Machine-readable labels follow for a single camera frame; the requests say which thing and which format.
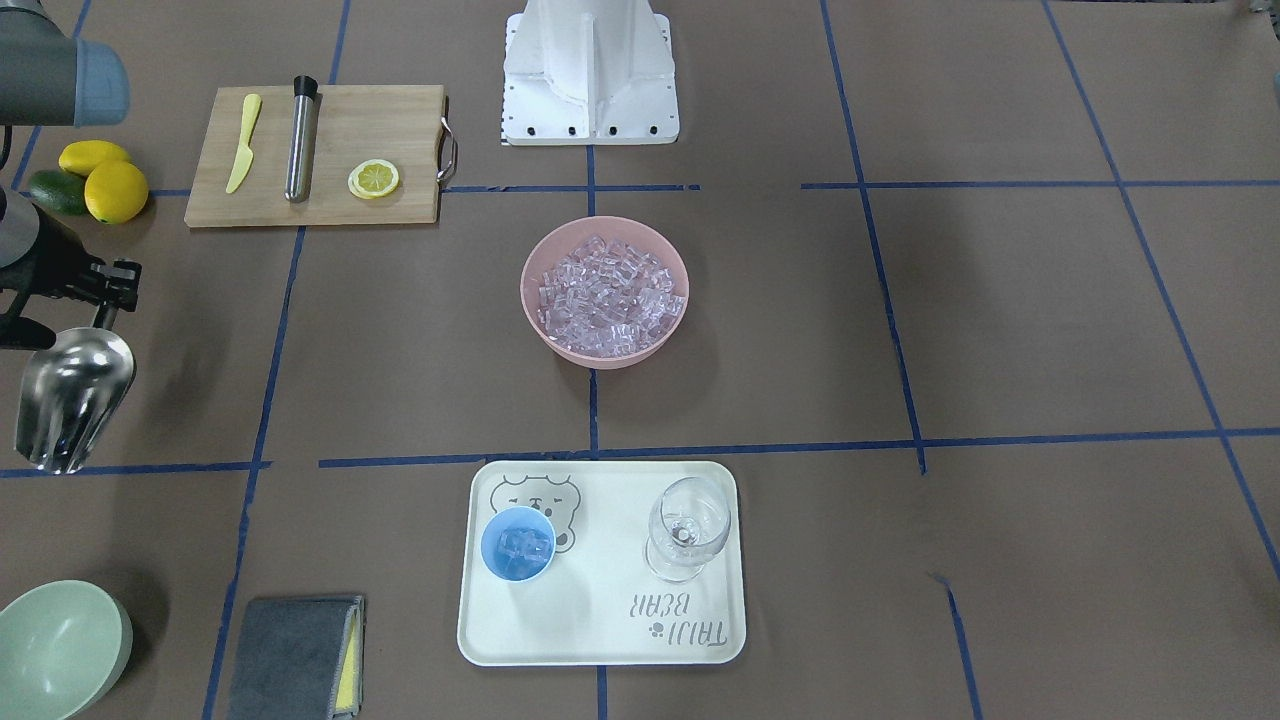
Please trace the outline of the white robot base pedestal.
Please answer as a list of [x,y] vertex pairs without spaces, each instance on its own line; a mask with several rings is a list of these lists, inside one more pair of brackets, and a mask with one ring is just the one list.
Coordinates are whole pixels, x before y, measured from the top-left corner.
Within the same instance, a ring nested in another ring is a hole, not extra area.
[[529,1],[504,32],[508,146],[673,143],[671,23],[648,1]]

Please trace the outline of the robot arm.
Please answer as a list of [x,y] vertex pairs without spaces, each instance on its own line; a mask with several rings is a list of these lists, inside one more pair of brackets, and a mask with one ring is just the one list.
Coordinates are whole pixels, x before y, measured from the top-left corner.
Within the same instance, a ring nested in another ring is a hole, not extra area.
[[[120,58],[106,45],[64,35],[40,1],[5,1],[1,9],[3,146],[15,126],[114,126],[128,113],[131,90]],[[26,318],[33,296],[72,299],[101,315],[134,311],[141,265],[108,263],[14,190],[3,190],[1,345],[45,350],[55,342],[46,325]]]

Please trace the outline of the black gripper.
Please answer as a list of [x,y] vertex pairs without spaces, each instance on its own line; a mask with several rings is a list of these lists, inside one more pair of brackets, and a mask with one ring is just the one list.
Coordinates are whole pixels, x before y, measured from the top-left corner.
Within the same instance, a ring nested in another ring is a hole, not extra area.
[[90,254],[81,240],[52,218],[3,222],[4,291],[14,293],[3,309],[1,346],[10,350],[51,348],[55,331],[23,315],[33,296],[72,299],[132,313],[137,307],[142,265],[127,258],[108,263]]

